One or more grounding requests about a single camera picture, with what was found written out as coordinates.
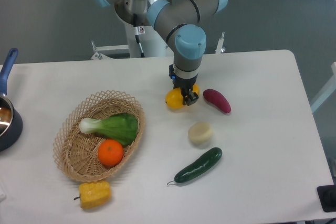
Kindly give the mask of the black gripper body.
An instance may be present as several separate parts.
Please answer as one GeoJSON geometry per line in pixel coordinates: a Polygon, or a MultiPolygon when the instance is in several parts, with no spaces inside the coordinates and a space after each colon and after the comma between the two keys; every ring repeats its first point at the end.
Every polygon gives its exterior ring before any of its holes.
{"type": "Polygon", "coordinates": [[[193,75],[191,78],[182,78],[177,75],[177,72],[179,71],[178,68],[175,67],[175,65],[171,64],[169,65],[169,77],[171,78],[173,82],[174,88],[179,88],[181,95],[188,95],[189,89],[193,89],[192,86],[196,83],[197,74],[193,75]]]}

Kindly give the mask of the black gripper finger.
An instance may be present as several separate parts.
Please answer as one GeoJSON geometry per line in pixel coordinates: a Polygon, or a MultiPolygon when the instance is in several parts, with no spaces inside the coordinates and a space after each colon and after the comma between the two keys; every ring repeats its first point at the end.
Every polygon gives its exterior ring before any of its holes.
{"type": "Polygon", "coordinates": [[[194,92],[192,89],[182,89],[182,97],[183,97],[183,105],[190,106],[194,104],[198,100],[198,94],[194,92]]]}

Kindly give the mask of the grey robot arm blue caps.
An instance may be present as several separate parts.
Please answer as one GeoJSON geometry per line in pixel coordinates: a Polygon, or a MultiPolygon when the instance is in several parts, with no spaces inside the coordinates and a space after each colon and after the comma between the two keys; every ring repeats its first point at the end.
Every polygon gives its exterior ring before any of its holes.
{"type": "Polygon", "coordinates": [[[228,0],[183,0],[172,4],[167,0],[96,0],[101,6],[124,1],[131,22],[150,25],[174,53],[169,76],[182,95],[182,105],[198,100],[193,85],[206,49],[206,35],[198,27],[201,19],[224,9],[228,0]]]}

